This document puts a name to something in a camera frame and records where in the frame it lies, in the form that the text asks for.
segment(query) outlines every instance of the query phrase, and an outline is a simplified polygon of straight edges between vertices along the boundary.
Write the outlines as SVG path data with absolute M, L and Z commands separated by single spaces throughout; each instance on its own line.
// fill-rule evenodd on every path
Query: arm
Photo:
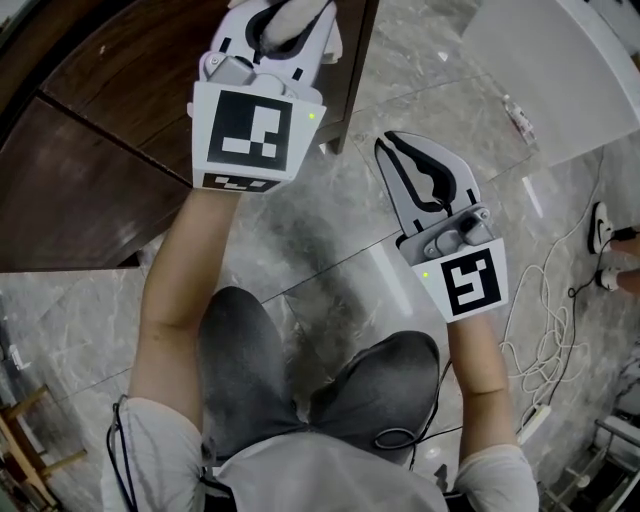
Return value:
M 462 390 L 460 460 L 490 446 L 517 445 L 509 379 L 486 315 L 447 326 L 453 371 Z
M 197 336 L 218 282 L 240 194 L 193 190 L 147 278 L 130 397 L 166 405 L 202 430 Z

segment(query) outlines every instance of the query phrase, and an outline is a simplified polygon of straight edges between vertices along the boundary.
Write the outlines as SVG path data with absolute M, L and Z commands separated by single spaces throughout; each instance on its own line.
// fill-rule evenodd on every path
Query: chair leg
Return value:
M 66 457 L 58 462 L 51 464 L 51 466 L 47 466 L 42 471 L 40 471 L 40 476 L 45 480 L 51 476 L 51 473 L 54 471 L 68 466 L 69 464 L 73 464 L 75 461 L 84 458 L 87 455 L 87 450 L 80 450 L 78 453 L 74 453 L 73 455 Z
M 4 417 L 9 421 L 15 420 L 20 414 L 27 411 L 31 406 L 33 406 L 33 404 L 40 400 L 48 391 L 49 388 L 46 385 L 41 386 L 33 393 L 31 393 L 27 398 L 25 398 L 22 402 L 11 407 L 11 409 L 9 409 L 7 413 L 4 413 Z

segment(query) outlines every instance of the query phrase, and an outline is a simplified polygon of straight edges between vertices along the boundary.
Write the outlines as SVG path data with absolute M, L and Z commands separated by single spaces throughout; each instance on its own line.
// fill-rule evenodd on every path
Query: sneaker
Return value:
M 618 289 L 618 273 L 620 272 L 617 268 L 607 267 L 602 270 L 598 270 L 596 272 L 596 284 L 600 288 L 604 288 L 610 292 L 613 292 Z
M 613 224 L 607 215 L 607 205 L 596 203 L 593 205 L 591 213 L 591 226 L 589 228 L 589 238 L 587 246 L 591 254 L 600 254 L 611 250 L 607 242 L 613 236 Z

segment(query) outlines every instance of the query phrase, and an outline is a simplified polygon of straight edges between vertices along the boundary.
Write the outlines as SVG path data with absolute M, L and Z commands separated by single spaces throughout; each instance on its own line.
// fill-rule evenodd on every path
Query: marble floor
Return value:
M 339 155 L 310 150 L 296 181 L 269 196 L 245 196 L 227 248 L 221 286 L 255 294 L 277 325 L 300 409 L 360 349 L 401 329 L 429 333 L 448 356 L 446 326 L 401 260 L 395 217 L 373 159 L 376 136 L 402 129 L 430 137 L 472 167 L 492 224 L 505 239 L 511 297 L 532 264 L 543 265 L 555 240 L 580 220 L 594 187 L 618 226 L 640 223 L 640 134 L 548 168 L 507 118 L 502 91 L 461 46 L 475 0 L 382 0 L 356 101 L 349 140 Z M 536 202 L 527 190 L 533 190 Z M 591 276 L 586 222 L 558 244 L 547 265 L 550 307 L 569 307 L 567 289 Z M 110 404 L 125 392 L 137 340 L 144 280 L 161 240 L 145 248 L 136 270 L 0 275 L 0 319 L 25 363 L 30 386 L 51 398 L 27 420 L 55 460 L 80 447 L 85 460 L 55 473 L 52 489 L 69 510 L 100 509 L 103 437 Z M 607 263 L 632 261 L 607 256 Z M 530 271 L 518 301 L 494 314 L 522 367 L 536 357 L 547 316 L 541 277 Z M 525 445 L 536 476 L 553 482 L 587 443 L 593 420 L 610 407 L 623 361 L 637 337 L 638 301 L 591 287 L 577 302 L 577 343 L 553 413 Z M 505 357 L 511 374 L 514 358 Z M 514 425 L 531 403 L 512 379 Z M 452 375 L 432 432 L 460 425 Z M 416 471 L 428 478 L 443 464 L 455 478 L 459 432 L 420 446 Z

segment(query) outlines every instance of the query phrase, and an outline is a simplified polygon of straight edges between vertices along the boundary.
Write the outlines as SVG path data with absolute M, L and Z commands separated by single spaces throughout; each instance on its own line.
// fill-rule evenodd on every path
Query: wooden chair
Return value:
M 48 391 L 46 386 L 42 386 L 22 402 L 12 407 L 0 409 L 0 432 L 2 432 L 8 442 L 9 453 L 24 473 L 25 478 L 23 482 L 29 483 L 42 495 L 43 500 L 48 505 L 45 510 L 55 510 L 57 509 L 58 501 L 47 488 L 45 484 L 46 480 L 54 471 L 82 459 L 87 452 L 86 450 L 81 450 L 47 466 L 27 438 L 18 422 L 18 416 L 29 410 L 29 408 L 38 402 Z

